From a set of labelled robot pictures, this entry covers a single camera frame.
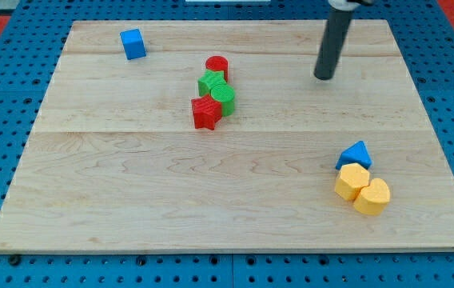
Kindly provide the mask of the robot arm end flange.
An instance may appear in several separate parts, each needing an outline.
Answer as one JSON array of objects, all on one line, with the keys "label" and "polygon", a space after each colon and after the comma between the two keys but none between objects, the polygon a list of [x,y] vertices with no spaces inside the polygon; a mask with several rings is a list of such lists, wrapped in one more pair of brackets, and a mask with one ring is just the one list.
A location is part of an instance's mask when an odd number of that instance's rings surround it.
[{"label": "robot arm end flange", "polygon": [[359,6],[373,6],[376,0],[328,0],[329,5],[341,11],[353,11]]}]

